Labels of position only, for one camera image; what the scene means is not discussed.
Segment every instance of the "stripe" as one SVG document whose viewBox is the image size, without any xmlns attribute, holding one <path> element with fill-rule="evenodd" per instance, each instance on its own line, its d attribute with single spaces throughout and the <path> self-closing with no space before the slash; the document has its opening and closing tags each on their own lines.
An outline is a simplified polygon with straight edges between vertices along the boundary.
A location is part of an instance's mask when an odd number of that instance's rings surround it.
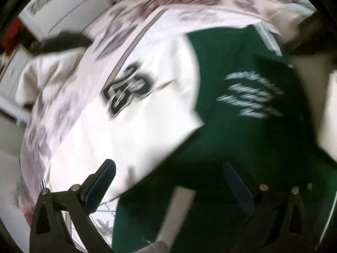
<svg viewBox="0 0 337 253">
<path fill-rule="evenodd" d="M 42 187 L 42 189 L 47 188 L 44 178 L 41 181 L 41 187 Z"/>
<path fill-rule="evenodd" d="M 116 66 L 114 67 L 114 69 L 112 70 L 110 76 L 108 77 L 106 83 L 104 84 L 102 90 L 105 89 L 105 87 L 107 85 L 109 85 L 112 80 L 116 77 L 117 73 L 120 71 L 120 69 L 122 68 L 122 66 L 124 65 L 126 59 L 129 57 L 129 55 L 131 54 L 131 52 L 134 50 L 134 48 L 137 46 L 137 44 L 139 43 L 139 41 L 143 38 L 143 36 L 146 34 L 146 32 L 150 29 L 150 27 L 156 22 L 158 21 L 158 19 L 166 12 L 167 8 L 162 9 L 143 29 L 142 31 L 136 36 L 136 38 L 133 40 L 133 42 L 129 45 L 129 47 L 127 48 L 127 50 L 124 52 L 124 54 L 122 55 L 122 57 L 119 59 L 118 63 L 116 64 Z"/>
<path fill-rule="evenodd" d="M 270 51 L 275 51 L 277 56 L 282 56 L 281 50 L 277 45 L 273 35 L 269 32 L 269 29 L 265 27 L 263 22 L 253 24 L 257 32 L 260 34 L 260 37 L 264 41 L 266 47 Z"/>
<path fill-rule="evenodd" d="M 334 211 L 335 211 L 336 201 L 337 201 L 337 191 L 336 191 L 336 195 L 335 195 L 334 202 L 333 202 L 333 204 L 332 204 L 332 208 L 331 208 L 331 211 L 330 211 L 329 218 L 328 218 L 328 220 L 327 220 L 327 222 L 326 222 L 325 228 L 324 228 L 323 233 L 322 233 L 322 235 L 321 235 L 321 237 L 320 237 L 320 242 L 318 243 L 318 245 L 320 245 L 321 241 L 322 241 L 323 238 L 324 238 L 325 232 L 326 232 L 326 230 L 328 229 L 330 220 L 331 220 L 331 218 L 332 218 L 332 214 L 333 214 Z"/>
</svg>

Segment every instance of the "printed pattern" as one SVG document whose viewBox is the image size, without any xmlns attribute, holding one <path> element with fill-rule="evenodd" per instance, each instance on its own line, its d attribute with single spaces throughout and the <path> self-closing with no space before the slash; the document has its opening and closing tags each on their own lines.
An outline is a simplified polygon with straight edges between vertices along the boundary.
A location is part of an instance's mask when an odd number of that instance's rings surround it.
<svg viewBox="0 0 337 253">
<path fill-rule="evenodd" d="M 259 119 L 267 118 L 268 116 L 283 117 L 283 113 L 275 108 L 268 106 L 268 103 L 275 98 L 275 95 L 283 95 L 284 92 L 277 88 L 270 80 L 260 77 L 255 71 L 234 72 L 227 75 L 225 80 L 240 79 L 244 83 L 245 79 L 256 81 L 258 84 L 265 87 L 265 90 L 244 86 L 241 83 L 236 83 L 228 87 L 234 95 L 223 95 L 216 100 L 229 105 L 242 107 L 241 116 L 254 117 Z"/>
<path fill-rule="evenodd" d="M 98 59 L 101 59 L 117 50 L 130 36 L 130 34 L 150 16 L 158 7 L 172 4 L 188 5 L 220 5 L 221 0 L 148 0 L 136 7 L 128 9 L 120 7 L 110 12 L 112 22 L 106 29 L 103 38 L 96 49 L 106 45 Z"/>
<path fill-rule="evenodd" d="M 101 96 L 112 118 L 127 107 L 134 97 L 141 99 L 151 93 L 153 80 L 147 73 L 137 72 L 139 68 L 138 63 L 128 66 L 122 78 L 113 80 L 102 90 Z"/>
<path fill-rule="evenodd" d="M 200 10 L 185 10 L 179 14 L 180 20 L 183 22 L 195 21 L 195 22 L 208 22 L 216 23 L 223 21 L 216 12 L 212 12 L 207 9 Z"/>
<path fill-rule="evenodd" d="M 96 227 L 97 231 L 110 247 L 112 246 L 112 235 L 114 231 L 118 200 L 119 198 L 100 205 L 96 212 L 89 215 L 89 218 Z M 71 237 L 76 243 L 85 249 L 85 246 L 73 224 L 71 224 Z"/>
</svg>

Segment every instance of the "red fabric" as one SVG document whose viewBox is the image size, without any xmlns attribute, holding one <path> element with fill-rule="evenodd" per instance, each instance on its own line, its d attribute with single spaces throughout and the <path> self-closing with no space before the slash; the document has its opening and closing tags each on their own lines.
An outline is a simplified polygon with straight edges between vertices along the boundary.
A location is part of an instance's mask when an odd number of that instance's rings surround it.
<svg viewBox="0 0 337 253">
<path fill-rule="evenodd" d="M 18 31 L 24 27 L 25 26 L 20 21 L 20 19 L 16 18 L 8 28 L 6 34 L 2 37 L 0 45 L 5 50 L 7 55 L 11 55 L 16 48 L 18 43 L 15 41 L 15 36 L 17 35 Z"/>
<path fill-rule="evenodd" d="M 25 213 L 25 218 L 26 218 L 26 221 L 29 225 L 29 227 L 31 228 L 32 227 L 32 223 L 33 223 L 33 215 L 34 215 L 34 209 L 30 209 L 30 210 L 27 210 Z"/>
</svg>

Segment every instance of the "wall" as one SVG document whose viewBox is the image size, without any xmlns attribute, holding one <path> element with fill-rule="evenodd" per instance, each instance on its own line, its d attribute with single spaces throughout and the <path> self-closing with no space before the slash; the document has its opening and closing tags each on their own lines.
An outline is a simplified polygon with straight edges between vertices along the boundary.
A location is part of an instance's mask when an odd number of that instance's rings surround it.
<svg viewBox="0 0 337 253">
<path fill-rule="evenodd" d="M 30 228 L 15 206 L 14 188 L 20 179 L 20 148 L 24 130 L 0 116 L 0 217 L 16 244 L 29 252 Z"/>
</svg>

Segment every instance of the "cabinet door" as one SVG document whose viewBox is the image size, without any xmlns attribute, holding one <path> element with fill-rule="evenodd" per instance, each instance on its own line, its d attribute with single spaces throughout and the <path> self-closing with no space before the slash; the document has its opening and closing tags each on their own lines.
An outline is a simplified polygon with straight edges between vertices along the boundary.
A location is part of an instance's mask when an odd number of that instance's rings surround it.
<svg viewBox="0 0 337 253">
<path fill-rule="evenodd" d="M 17 92 L 17 88 L 19 87 L 19 82 L 20 82 L 20 77 L 21 75 L 19 75 L 16 79 L 16 81 L 14 82 L 12 89 L 9 93 L 9 99 L 13 102 L 16 103 L 16 92 Z"/>
<path fill-rule="evenodd" d="M 35 3 L 41 8 L 35 13 Z M 58 35 L 61 30 L 81 32 L 97 16 L 110 8 L 109 0 L 32 0 L 19 14 L 19 18 L 38 39 Z"/>
<path fill-rule="evenodd" d="M 20 79 L 22 69 L 29 60 L 29 55 L 21 48 L 17 49 L 0 81 L 0 93 L 3 97 L 9 98 L 13 92 L 12 88 Z"/>
</svg>

